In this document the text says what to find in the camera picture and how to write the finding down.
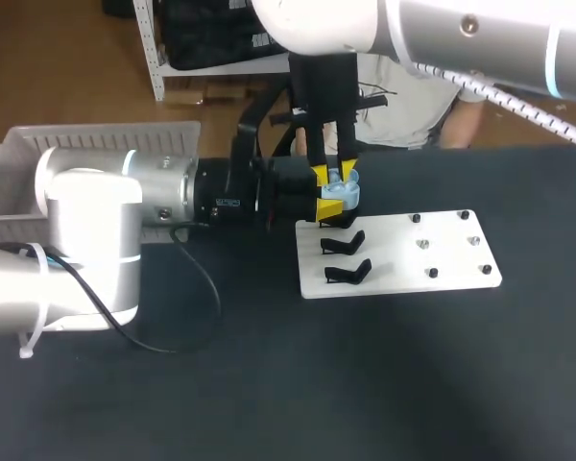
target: black wire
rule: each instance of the black wire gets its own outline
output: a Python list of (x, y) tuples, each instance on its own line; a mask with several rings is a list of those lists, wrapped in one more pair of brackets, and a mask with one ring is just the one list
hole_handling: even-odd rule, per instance
[(391, 91), (389, 89), (386, 89), (384, 86), (375, 85), (375, 84), (366, 84), (365, 82), (359, 82), (358, 84), (362, 85), (362, 86), (370, 86), (371, 88), (377, 88), (381, 91), (380, 93), (370, 94), (368, 97), (379, 96), (380, 94), (396, 94), (395, 91)]
[[(188, 258), (188, 260), (190, 260), (195, 265), (195, 267), (201, 272), (201, 274), (203, 274), (203, 276), (205, 277), (205, 279), (207, 280), (207, 282), (211, 286), (211, 289), (213, 290), (213, 295), (215, 297), (216, 316), (214, 318), (214, 328), (211, 329), (211, 332), (205, 338), (203, 338), (197, 344), (190, 346), (186, 349), (180, 349), (179, 351), (156, 348), (154, 346), (150, 346), (148, 344), (145, 344), (145, 343), (139, 341), (138, 339), (136, 339), (135, 337), (131, 336), (127, 331), (124, 330), (124, 328), (119, 324), (119, 322), (117, 322), (117, 320), (115, 320), (115, 317), (113, 317), (113, 314), (111, 314), (111, 312), (107, 309), (107, 307), (102, 302), (102, 300), (100, 298), (98, 298), (98, 296), (96, 295), (94, 290), (87, 284), (87, 282), (81, 277), (79, 272), (77, 272), (77, 270), (73, 266), (71, 266), (69, 263), (64, 261), (59, 255), (56, 255), (51, 250), (49, 250), (47, 248), (43, 248), (43, 250), (45, 251), (45, 254), (47, 255), (47, 257), (51, 258), (54, 262), (56, 262), (59, 266), (61, 266), (68, 274), (70, 274), (77, 281), (77, 283), (82, 287), (82, 289), (86, 293), (86, 295), (94, 303), (96, 308), (101, 312), (101, 314), (103, 314), (103, 316), (107, 319), (107, 321), (113, 326), (115, 331), (117, 331), (120, 335), (122, 335), (128, 341), (135, 344), (139, 348), (144, 349), (146, 351), (150, 351), (150, 352), (158, 352), (158, 353), (195, 352), (195, 351), (200, 350), (213, 337), (214, 331), (216, 329), (215, 327), (219, 324), (219, 321), (222, 319), (222, 302), (220, 300), (220, 294), (218, 293), (218, 289), (216, 288), (215, 283), (213, 282), (213, 279), (209, 276), (209, 274), (204, 269), (204, 267), (201, 266), (201, 264), (199, 264), (199, 262), (194, 257), (192, 257), (192, 255), (189, 252), (187, 252), (185, 250), (185, 248), (183, 247), (183, 242), (181, 242), (176, 235), (176, 232), (179, 229), (184, 229), (186, 227), (192, 228), (192, 227), (201, 227), (201, 226), (192, 225), (190, 223), (188, 223), (187, 225), (186, 224), (180, 224), (178, 226), (175, 226), (170, 231), (171, 239), (178, 245), (178, 247), (180, 248), (181, 254), (185, 255)], [(7, 243), (0, 243), (0, 250), (14, 253), (14, 252), (19, 252), (21, 250), (33, 251), (34, 247), (32, 247), (31, 245), (23, 244), (23, 243), (7, 242)]]

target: black mat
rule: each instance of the black mat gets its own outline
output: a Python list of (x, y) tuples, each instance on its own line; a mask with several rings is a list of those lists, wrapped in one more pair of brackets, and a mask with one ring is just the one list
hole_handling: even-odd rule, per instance
[[(0, 338), (0, 460), (576, 460), (576, 150), (364, 155), (364, 214), (473, 208), (500, 288), (308, 302), (294, 230), (199, 231), (226, 318), (165, 357), (114, 332)], [(204, 281), (143, 253), (132, 329), (208, 326)]]

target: black screw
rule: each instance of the black screw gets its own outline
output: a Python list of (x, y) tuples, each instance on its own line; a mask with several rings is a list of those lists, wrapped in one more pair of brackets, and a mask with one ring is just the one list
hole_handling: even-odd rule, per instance
[(171, 211), (169, 211), (168, 209), (161, 209), (158, 212), (157, 217), (160, 218), (162, 221), (166, 221), (167, 219), (171, 219)]

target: white t-shirt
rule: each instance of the white t-shirt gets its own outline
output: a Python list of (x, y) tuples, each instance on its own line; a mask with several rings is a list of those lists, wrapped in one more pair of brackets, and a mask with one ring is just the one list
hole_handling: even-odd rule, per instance
[[(361, 94), (385, 94), (387, 107), (360, 110), (356, 115), (356, 139), (368, 144), (419, 148), (446, 114), (455, 98), (468, 103), (483, 101), (482, 96), (446, 80), (417, 79), (390, 58), (358, 55), (358, 80)], [(333, 123), (326, 139), (326, 152), (337, 154), (337, 127)]]

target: white plate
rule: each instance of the white plate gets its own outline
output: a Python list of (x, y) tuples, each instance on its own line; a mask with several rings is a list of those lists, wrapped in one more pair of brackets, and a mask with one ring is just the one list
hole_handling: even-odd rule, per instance
[[(499, 286), (501, 273), (476, 214), (470, 210), (463, 220), (461, 212), (420, 213), (418, 224), (413, 214), (360, 217), (348, 230), (297, 222), (301, 294), (320, 299)], [(323, 255), (321, 238), (349, 242), (358, 231), (365, 232), (365, 242), (356, 255)], [(479, 245), (472, 244), (473, 237)], [(428, 249), (420, 247), (422, 240)], [(325, 267), (355, 271), (367, 258), (372, 271), (360, 285), (327, 283)], [(485, 265), (492, 267), (489, 275)], [(439, 272), (435, 279), (429, 277), (432, 268)]]

